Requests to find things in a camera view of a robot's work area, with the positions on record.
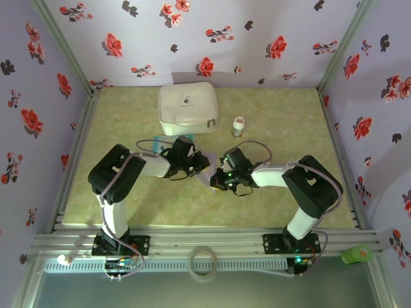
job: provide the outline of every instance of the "wire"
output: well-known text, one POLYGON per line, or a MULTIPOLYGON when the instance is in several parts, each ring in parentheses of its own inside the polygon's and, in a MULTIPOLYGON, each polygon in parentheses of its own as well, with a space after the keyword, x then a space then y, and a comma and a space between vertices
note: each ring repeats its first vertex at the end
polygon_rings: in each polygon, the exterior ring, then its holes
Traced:
POLYGON ((311 252, 313 253, 313 255, 308 258, 308 260, 312 260, 312 258, 315 257, 315 249, 311 246, 311 245, 306 245, 309 249, 311 249, 311 252))
POLYGON ((110 227, 107 225, 107 220, 105 219, 105 215, 104 215, 104 205, 101 206, 101 218, 103 219, 103 226, 106 227, 106 231, 107 231, 107 233, 109 234, 109 236, 111 236, 111 238, 113 238, 113 240, 115 240, 117 243, 123 245, 124 247, 127 247, 128 249, 130 249, 130 250, 132 250, 133 252, 135 252, 136 254, 138 254, 138 256, 139 256, 139 257, 141 258, 141 260, 142 260, 142 263, 140 264, 140 266, 139 266, 138 268, 136 268, 134 271, 132 271, 132 272, 130 272, 130 273, 127 273, 127 274, 124 274, 124 275, 122 275, 121 277, 113 277, 113 278, 110 277, 110 278, 111 278, 111 279, 116 279, 116 280, 121 280, 121 278, 126 278, 126 277, 128 277, 128 276, 131 276, 131 275, 133 275, 133 274, 138 273, 139 271, 141 271, 141 270, 144 268, 144 265, 146 264, 146 261, 145 261, 143 255, 141 254, 141 252, 140 252, 138 249, 136 249, 136 248, 134 248, 133 246, 127 244, 126 242, 118 239, 118 238, 116 237, 116 235, 112 232, 112 230, 110 229, 110 227))
POLYGON ((256 143, 256 144, 259 144, 260 146, 263 146, 268 151, 268 154, 269 154, 269 157, 266 160, 263 161, 264 164, 266 164, 267 162, 269 162, 271 160, 271 158, 272 158, 271 150, 268 148, 268 146, 266 146, 262 142, 255 141, 255 140, 246 140, 246 141, 243 141, 243 142, 240 142, 239 144, 237 144, 237 148, 239 146, 241 146, 242 144, 245 144, 245 143, 256 143))
POLYGON ((168 141, 163 141, 163 140, 143 139, 143 140, 137 141, 137 142, 136 142, 136 146, 137 146, 140 150, 147 151, 147 152, 152 152, 152 153, 154 153, 154 154, 158 154, 156 151, 144 149, 144 148, 142 148, 141 146, 139 146, 140 143, 142 143, 142 142, 148 142, 148 141, 161 142, 161 143, 171 144, 171 145, 174 144, 173 142, 168 142, 168 141))
POLYGON ((267 270, 267 269, 257 268, 257 269, 252 270, 252 271, 257 271, 259 273, 265 273, 265 274, 271 274, 271 275, 278 275, 278 276, 288 277, 288 278, 293 278, 294 277, 294 274, 282 273, 280 271, 270 271, 270 270, 267 270))
POLYGON ((185 176, 184 178, 176 178, 176 179, 174 179, 174 178, 168 178, 170 181, 172 181, 172 182, 175 182, 175 181, 181 181, 181 180, 185 180, 186 178, 188 178, 189 177, 189 175, 187 175, 187 176, 185 176))
POLYGON ((312 167, 310 167, 310 166, 306 166, 306 165, 304 165, 304 164, 299 164, 299 163, 296 163, 296 162, 289 162, 289 163, 287 163, 287 166, 301 167, 301 168, 307 169, 307 170, 309 170, 309 171, 311 171, 311 172, 314 172, 314 173, 318 174, 319 176, 323 177, 323 179, 327 180, 327 181, 334 187, 334 189, 335 189, 335 191, 337 192, 337 195, 338 195, 337 204, 336 204, 334 207, 332 207, 331 209, 326 210, 326 211, 323 213, 323 215, 317 220, 317 222, 314 224, 314 226, 313 226, 313 228, 312 228, 312 230, 313 230, 314 232, 318 232, 318 233, 324 234, 325 237, 326 237, 326 240, 325 240, 325 242, 324 242, 324 246, 323 246, 322 249, 321 249, 321 252, 319 253, 318 257, 315 259, 313 265, 311 265, 311 266, 305 271, 304 275, 306 275, 307 272, 309 272, 310 270, 312 270, 312 269, 317 265, 317 263, 319 262, 319 259, 321 258, 322 254, 324 253, 324 250, 326 249, 326 246, 327 246, 327 243, 328 243, 328 234, 325 233, 324 231, 315 229, 315 227, 320 224, 320 222, 322 221, 322 219, 324 218, 325 215, 328 215, 329 213, 334 212, 335 210, 337 210, 337 208, 340 207, 340 205, 341 205, 341 203, 342 203, 342 193, 341 193, 341 190, 340 190, 340 188, 338 187, 338 185, 337 185, 328 175, 325 175, 323 172, 321 172, 321 171, 319 171, 319 170, 317 170, 317 169, 315 169, 315 168, 312 168, 312 167))
POLYGON ((321 230, 314 230, 314 229, 313 229, 313 231, 314 231, 314 232, 317 232, 317 233, 322 233, 322 234, 324 234, 324 236, 326 237, 326 240, 324 241, 324 245, 322 246, 321 252, 319 253, 318 257, 314 260, 313 265, 311 265, 311 266, 305 271, 305 273, 301 275, 301 277, 307 275, 307 273, 308 273, 309 271, 311 271, 311 270, 319 263, 319 260, 320 260, 320 258, 321 258, 321 256, 322 256, 322 254, 324 253, 324 251, 326 250, 326 247, 327 247, 327 244, 328 244, 328 234, 327 234, 327 233, 325 233, 324 231, 321 231, 321 230))

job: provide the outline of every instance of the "white cable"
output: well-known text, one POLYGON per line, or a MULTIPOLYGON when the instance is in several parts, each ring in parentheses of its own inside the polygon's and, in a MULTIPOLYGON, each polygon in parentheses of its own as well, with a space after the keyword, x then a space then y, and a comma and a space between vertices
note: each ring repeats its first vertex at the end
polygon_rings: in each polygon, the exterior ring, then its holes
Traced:
POLYGON ((267 269, 259 269, 258 268, 258 269, 252 270, 252 271, 257 271, 258 273, 288 277, 288 278, 293 278, 294 277, 294 274, 282 273, 280 271, 270 271, 270 270, 267 270, 267 269))
POLYGON ((210 247, 198 246, 188 256, 188 272, 195 280, 199 282, 205 282, 205 281, 209 281, 210 279, 212 279, 216 275, 217 266, 218 266, 217 256, 210 247), (208 254, 211 257, 211 260, 213 262, 213 267, 211 268, 211 271, 205 275, 198 274, 193 269, 194 257, 202 252, 208 254))

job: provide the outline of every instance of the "flower wallpaper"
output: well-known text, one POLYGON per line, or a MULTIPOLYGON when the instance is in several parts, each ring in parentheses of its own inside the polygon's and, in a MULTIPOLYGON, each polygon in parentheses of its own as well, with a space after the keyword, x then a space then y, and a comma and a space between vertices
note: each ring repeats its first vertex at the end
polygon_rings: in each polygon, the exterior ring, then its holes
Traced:
MULTIPOLYGON (((74 7, 67 20, 80 16, 74 7)), ((0 40, 0 306, 11 307, 34 235, 47 231, 86 92, 29 1, 1 2, 0 40)))
MULTIPOLYGON (((358 0, 44 2, 87 79, 114 86, 316 87, 358 9, 358 0), (139 71, 147 64, 155 74, 139 71)), ((347 78, 359 65, 353 55, 347 78)))
POLYGON ((324 108, 352 190, 384 256, 403 305, 411 277, 411 19, 407 0, 378 1, 327 82, 324 108))

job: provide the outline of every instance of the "black and white robotic arm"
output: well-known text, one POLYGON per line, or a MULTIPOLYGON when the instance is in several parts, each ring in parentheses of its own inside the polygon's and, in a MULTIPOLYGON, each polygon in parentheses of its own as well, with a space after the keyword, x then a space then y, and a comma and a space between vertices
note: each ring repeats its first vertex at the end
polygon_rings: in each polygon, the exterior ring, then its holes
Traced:
POLYGON ((290 250, 301 245, 336 201, 337 205, 331 210, 341 202, 342 186, 312 156, 286 164, 258 162, 253 165, 239 147, 234 147, 225 152, 220 161, 222 168, 211 178, 211 187, 231 190, 234 194, 240 184, 250 187, 251 192, 253 188, 266 186, 289 188, 299 206, 283 231, 284 244, 290 250))
MULTIPOLYGON (((312 240, 311 230, 325 214, 336 209, 342 199, 342 186, 309 155, 298 162, 286 164, 252 164, 237 146, 224 153, 220 161, 222 168, 218 168, 210 180, 213 188, 230 190, 236 195, 239 185, 250 187, 251 192, 254 188, 267 186, 289 188, 299 208, 275 242, 275 250, 280 248, 284 253, 298 252, 307 245, 309 238, 312 240)), ((190 139, 182 136, 172 148, 165 149, 160 155, 130 154, 126 147, 120 144, 114 146, 93 168, 88 179, 103 211, 103 228, 98 241, 94 242, 102 247, 97 255, 134 254, 135 250, 130 249, 133 237, 126 221, 124 199, 139 175, 175 180, 173 177, 179 171, 185 172, 186 177, 189 177, 199 174, 208 166, 210 163, 207 157, 195 149, 190 139)))
POLYGON ((102 207, 103 226, 97 246, 101 246, 101 251, 106 255, 134 254, 118 239, 133 244, 126 221, 125 198, 140 175, 176 181, 199 174, 208 166, 208 158, 196 150, 191 139, 184 136, 158 155, 131 153, 123 145, 115 145, 88 177, 102 207), (186 176, 176 179, 179 171, 185 172, 186 176))

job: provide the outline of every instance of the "green cup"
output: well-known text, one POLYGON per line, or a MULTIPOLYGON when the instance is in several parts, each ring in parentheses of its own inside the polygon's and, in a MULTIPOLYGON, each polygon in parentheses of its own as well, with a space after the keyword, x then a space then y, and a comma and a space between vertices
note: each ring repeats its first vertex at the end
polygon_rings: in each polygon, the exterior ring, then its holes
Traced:
POLYGON ((341 253, 341 259, 346 264, 367 262, 372 258, 372 250, 367 245, 358 245, 341 253))

